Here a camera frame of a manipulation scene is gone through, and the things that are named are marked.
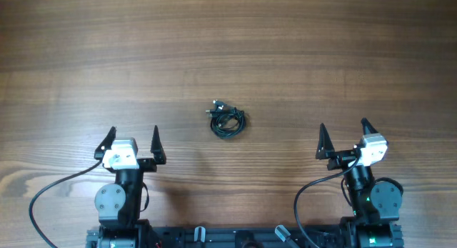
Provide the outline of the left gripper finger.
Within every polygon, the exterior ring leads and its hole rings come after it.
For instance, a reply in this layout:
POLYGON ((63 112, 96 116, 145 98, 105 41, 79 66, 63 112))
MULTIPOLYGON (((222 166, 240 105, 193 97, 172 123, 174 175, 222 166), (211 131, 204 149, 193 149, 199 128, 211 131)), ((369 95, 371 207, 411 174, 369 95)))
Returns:
POLYGON ((94 151, 95 160, 103 159, 106 151, 111 149, 111 145, 113 144, 115 138, 116 138, 116 127, 111 127, 108 134, 106 135, 106 137, 103 139, 103 141, 100 143, 100 145, 97 146, 97 148, 94 151))
POLYGON ((154 126, 150 152, 153 154, 156 164, 166 164, 166 154, 160 140, 159 128, 157 125, 154 126))

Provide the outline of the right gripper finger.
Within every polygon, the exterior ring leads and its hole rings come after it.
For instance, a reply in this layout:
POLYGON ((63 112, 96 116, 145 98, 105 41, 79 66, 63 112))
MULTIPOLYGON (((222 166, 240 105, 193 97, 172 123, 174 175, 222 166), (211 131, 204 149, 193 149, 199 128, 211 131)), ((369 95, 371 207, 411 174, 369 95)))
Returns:
POLYGON ((333 143, 328 134, 327 128, 324 123, 321 123, 319 128, 318 146, 316 149, 316 159, 330 159, 335 157, 335 155, 336 151, 333 147, 333 143))
POLYGON ((367 120, 367 118, 362 118, 361 124, 362 124, 362 130, 363 130, 364 135, 378 133, 378 131, 373 127, 373 125, 370 123, 370 121, 367 120))

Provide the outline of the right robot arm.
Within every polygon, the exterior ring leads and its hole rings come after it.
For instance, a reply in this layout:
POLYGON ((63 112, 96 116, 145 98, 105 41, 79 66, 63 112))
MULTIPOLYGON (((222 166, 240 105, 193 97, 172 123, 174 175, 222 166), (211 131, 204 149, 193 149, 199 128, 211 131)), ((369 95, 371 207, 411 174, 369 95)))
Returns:
POLYGON ((320 125, 316 158, 327 159, 329 171, 344 172, 352 217, 343 217, 338 225, 339 247, 403 247, 399 209, 403 187, 388 177, 375 178, 371 166, 386 155, 388 141, 371 123, 361 120, 363 136, 352 149, 336 151, 324 124, 320 125))

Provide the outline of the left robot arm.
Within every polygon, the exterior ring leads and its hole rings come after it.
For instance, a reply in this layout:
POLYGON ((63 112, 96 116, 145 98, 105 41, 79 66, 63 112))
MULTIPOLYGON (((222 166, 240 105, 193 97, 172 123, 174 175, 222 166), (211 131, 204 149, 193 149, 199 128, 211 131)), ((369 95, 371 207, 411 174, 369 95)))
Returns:
POLYGON ((115 174, 115 182, 97 191, 94 204, 100 226, 87 232, 86 246, 91 248, 147 248, 162 247, 161 238, 149 220, 140 213, 149 205, 141 201, 146 172, 155 172, 159 164, 166 163, 159 128, 154 127, 150 152, 152 158, 138 158, 138 146, 132 137, 116 137, 111 127, 104 140, 94 151, 94 159, 115 174))

